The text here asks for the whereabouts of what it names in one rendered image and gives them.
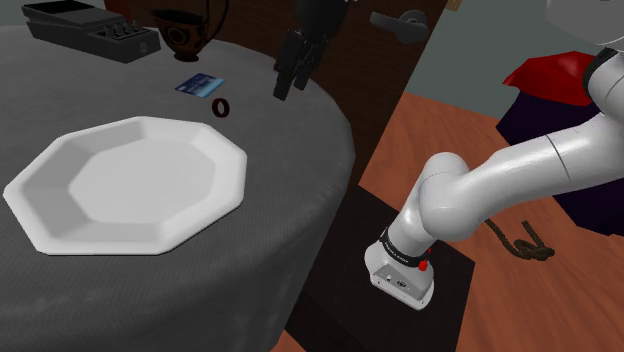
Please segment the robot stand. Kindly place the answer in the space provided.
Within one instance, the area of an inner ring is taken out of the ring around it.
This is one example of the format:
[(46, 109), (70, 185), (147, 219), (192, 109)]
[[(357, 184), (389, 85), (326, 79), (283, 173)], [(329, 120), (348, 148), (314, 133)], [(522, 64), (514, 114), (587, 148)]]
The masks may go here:
[(361, 187), (345, 195), (286, 324), (305, 352), (455, 352), (475, 264), (435, 243), (421, 311), (374, 287), (365, 250), (396, 215)]

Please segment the black pedal box with knobs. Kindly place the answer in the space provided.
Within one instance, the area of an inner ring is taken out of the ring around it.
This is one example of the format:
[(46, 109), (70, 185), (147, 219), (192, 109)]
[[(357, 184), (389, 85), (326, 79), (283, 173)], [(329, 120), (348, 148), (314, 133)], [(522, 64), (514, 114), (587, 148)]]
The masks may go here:
[(156, 31), (77, 0), (25, 4), (21, 10), (34, 38), (116, 62), (130, 63), (161, 49)]

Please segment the blue card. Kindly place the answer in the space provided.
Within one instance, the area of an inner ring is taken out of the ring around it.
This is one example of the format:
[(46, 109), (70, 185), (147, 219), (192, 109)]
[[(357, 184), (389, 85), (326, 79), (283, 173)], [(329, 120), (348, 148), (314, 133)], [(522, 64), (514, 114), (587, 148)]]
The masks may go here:
[(224, 80), (221, 78), (208, 74), (197, 73), (193, 77), (178, 85), (175, 90), (196, 97), (206, 98), (223, 83)]

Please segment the white octagonal plate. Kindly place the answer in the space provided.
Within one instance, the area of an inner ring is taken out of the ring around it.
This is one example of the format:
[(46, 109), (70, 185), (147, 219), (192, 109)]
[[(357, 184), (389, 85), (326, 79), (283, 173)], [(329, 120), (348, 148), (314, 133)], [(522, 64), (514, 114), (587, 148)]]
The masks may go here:
[(236, 209), (247, 155), (211, 126), (135, 116), (58, 137), (4, 189), (47, 255), (158, 255)]

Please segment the round grey table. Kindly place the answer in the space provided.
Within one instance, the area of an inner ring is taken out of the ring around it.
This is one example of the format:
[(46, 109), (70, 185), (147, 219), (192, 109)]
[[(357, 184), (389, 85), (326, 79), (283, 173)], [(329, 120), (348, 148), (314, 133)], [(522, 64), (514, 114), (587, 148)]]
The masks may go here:
[[(208, 97), (175, 88), (197, 73)], [(0, 27), (0, 188), (58, 137), (135, 116), (204, 123), (247, 155), (243, 202), (158, 255), (47, 255), (0, 199), (0, 352), (270, 352), (343, 199), (350, 124), (322, 88), (215, 41), (130, 64)]]

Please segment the dark patterned footed cup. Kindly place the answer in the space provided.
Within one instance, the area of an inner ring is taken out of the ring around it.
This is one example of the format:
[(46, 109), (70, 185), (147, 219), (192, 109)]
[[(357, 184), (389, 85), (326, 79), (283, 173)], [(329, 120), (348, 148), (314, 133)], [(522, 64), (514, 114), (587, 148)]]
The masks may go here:
[(205, 0), (204, 15), (177, 9), (154, 9), (151, 15), (165, 44), (181, 62), (197, 62), (198, 54), (221, 31), (228, 14), (230, 0), (224, 0), (221, 17), (212, 32), (210, 29), (210, 1)]

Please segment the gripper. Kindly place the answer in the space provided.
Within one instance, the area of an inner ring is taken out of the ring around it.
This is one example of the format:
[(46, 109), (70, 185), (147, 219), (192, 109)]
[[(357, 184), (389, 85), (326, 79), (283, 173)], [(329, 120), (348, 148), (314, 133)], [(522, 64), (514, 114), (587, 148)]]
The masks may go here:
[(278, 57), (279, 72), (273, 90), (275, 98), (285, 101), (292, 83), (301, 91), (306, 88), (312, 72), (320, 63), (327, 43), (327, 36), (310, 37), (295, 30), (286, 32)]

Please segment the dark seat with red cushion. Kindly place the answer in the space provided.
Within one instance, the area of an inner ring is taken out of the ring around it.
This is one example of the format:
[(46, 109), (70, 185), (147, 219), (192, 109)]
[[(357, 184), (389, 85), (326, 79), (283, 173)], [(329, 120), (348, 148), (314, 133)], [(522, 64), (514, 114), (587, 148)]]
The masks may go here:
[[(529, 58), (505, 80), (519, 90), (516, 100), (496, 129), (510, 145), (574, 127), (594, 117), (599, 109), (583, 86), (586, 71), (610, 54), (570, 51)], [(624, 237), (624, 179), (554, 199), (579, 227), (606, 236)]]

